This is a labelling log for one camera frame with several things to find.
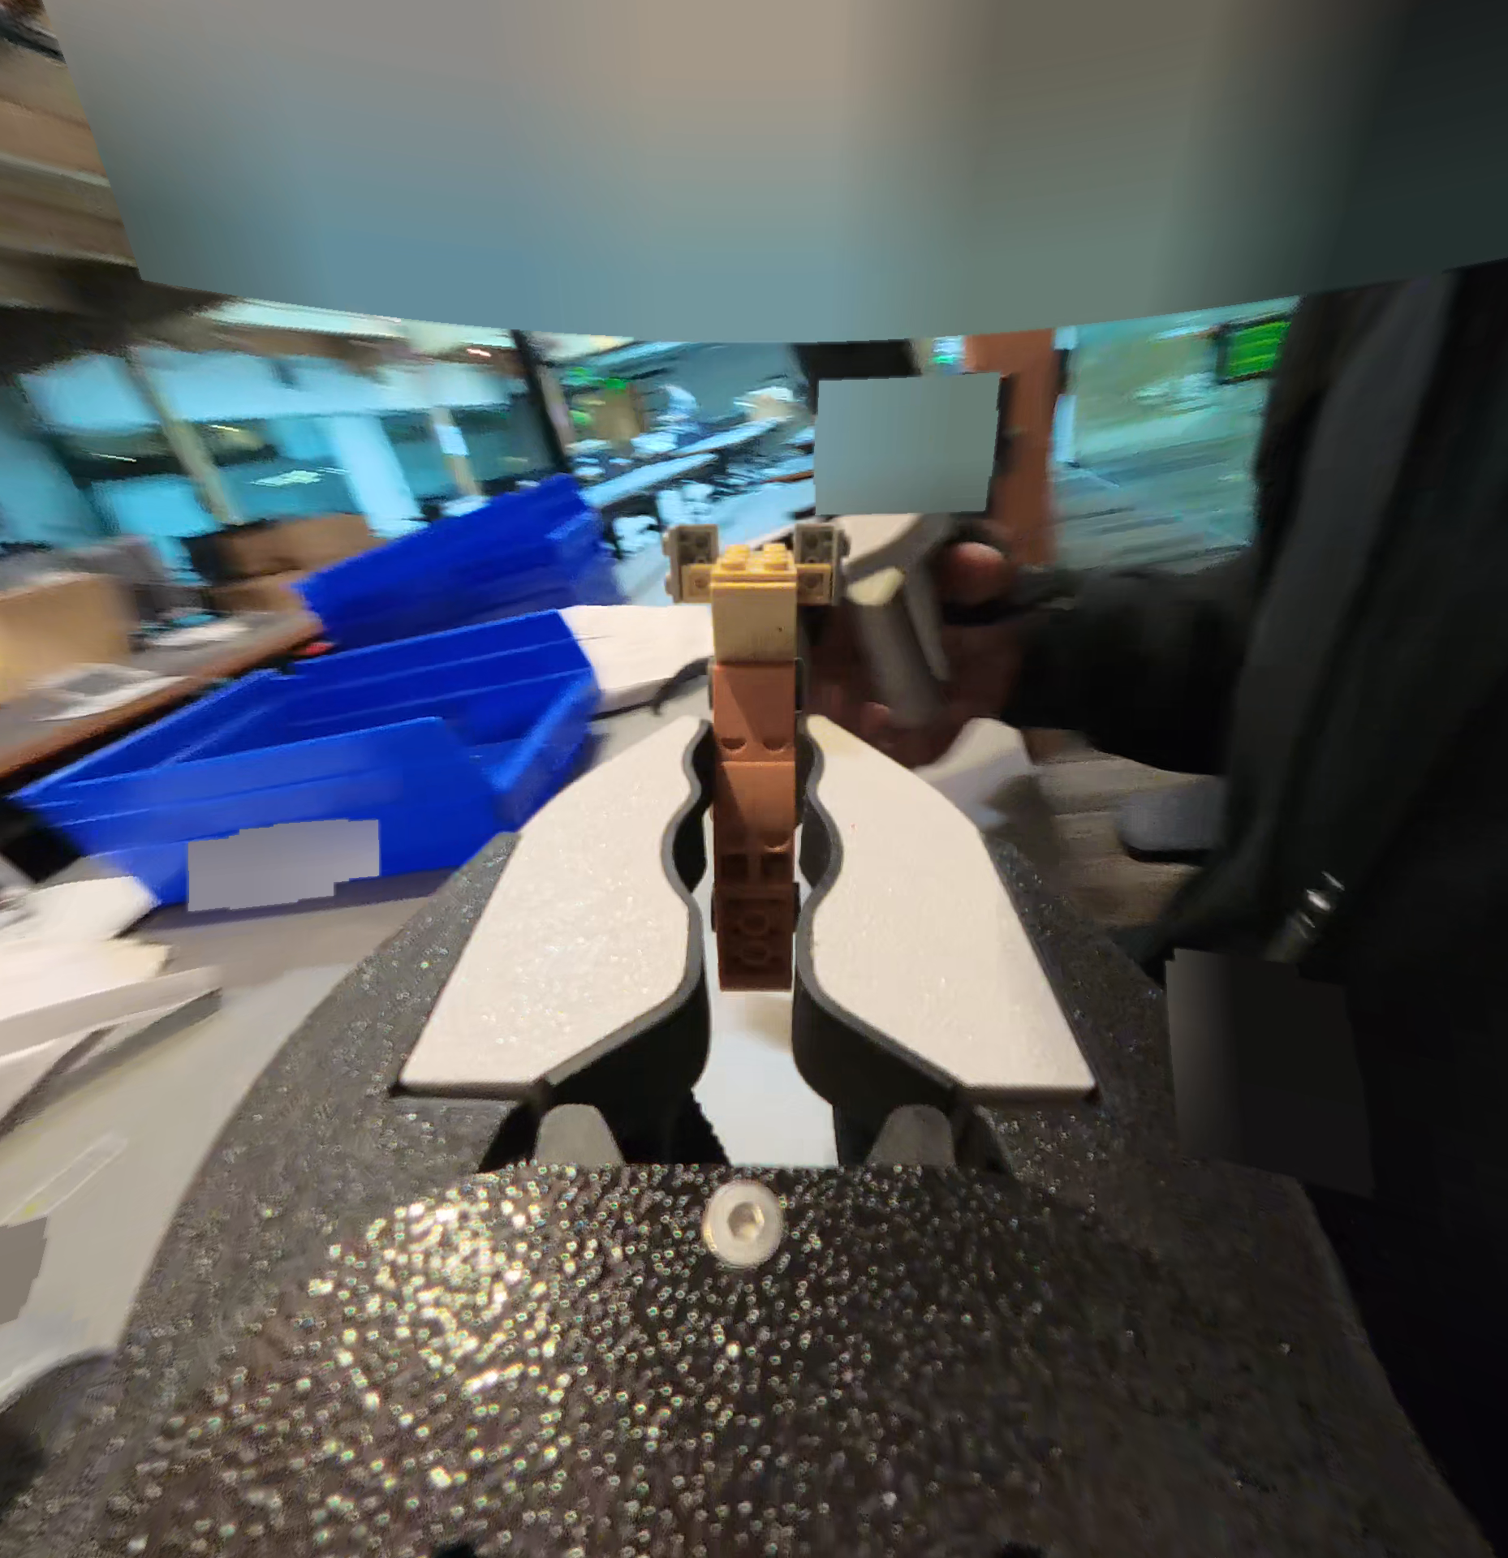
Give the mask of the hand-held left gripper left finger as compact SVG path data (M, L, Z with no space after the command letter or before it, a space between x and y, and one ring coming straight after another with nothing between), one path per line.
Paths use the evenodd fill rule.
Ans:
M563 1084L695 989L701 914L671 838L701 796L701 737L701 714L671 714L534 814L396 1076L409 1094Z

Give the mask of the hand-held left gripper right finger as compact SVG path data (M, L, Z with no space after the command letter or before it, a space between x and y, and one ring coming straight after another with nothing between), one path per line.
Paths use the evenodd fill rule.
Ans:
M830 714L808 720L812 868L798 992L972 1101L1079 1101L1092 1057L972 814Z

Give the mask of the brown tan brick model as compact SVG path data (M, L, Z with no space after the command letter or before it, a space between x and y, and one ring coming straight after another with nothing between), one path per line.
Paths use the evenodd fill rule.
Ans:
M798 939L805 609L843 597L845 537L798 521L777 541L665 527L665 597L710 609L710 936L727 992L789 992Z

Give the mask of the blue plastic bin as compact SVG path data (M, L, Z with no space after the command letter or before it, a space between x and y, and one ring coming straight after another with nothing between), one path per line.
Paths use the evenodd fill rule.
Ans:
M270 824L365 824L375 874L436 874L574 778L597 703L563 614L521 614L242 673L18 803L164 908L193 899L193 849Z

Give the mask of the stack of blue bins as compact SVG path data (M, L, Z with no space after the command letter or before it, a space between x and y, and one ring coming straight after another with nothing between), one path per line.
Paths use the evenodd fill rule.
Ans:
M601 518L574 480L493 496L296 581L335 650L463 625L624 603Z

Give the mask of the wooden table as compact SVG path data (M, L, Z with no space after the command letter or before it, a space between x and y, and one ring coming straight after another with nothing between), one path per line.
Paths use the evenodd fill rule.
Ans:
M59 689L27 689L0 703L0 793L35 782L50 763L70 763L92 746L110 746L164 713L201 702L204 689L278 668L320 637L312 614L242 614L241 637L201 645L145 645L132 659L141 673L132 702L70 703Z

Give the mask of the brown cardboard box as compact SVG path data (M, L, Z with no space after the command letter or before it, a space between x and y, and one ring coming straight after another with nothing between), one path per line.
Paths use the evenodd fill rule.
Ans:
M42 576L0 592L0 703L70 668L132 660L135 625L135 597L116 576Z
M215 614L296 614L296 581L387 541L365 518L241 521L180 537Z

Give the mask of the wooden post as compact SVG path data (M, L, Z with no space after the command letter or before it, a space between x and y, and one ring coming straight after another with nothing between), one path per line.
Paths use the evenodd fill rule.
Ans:
M966 370L999 373L987 527L1008 541L1013 564L1053 564L1053 417L1063 393L1055 331L966 336Z

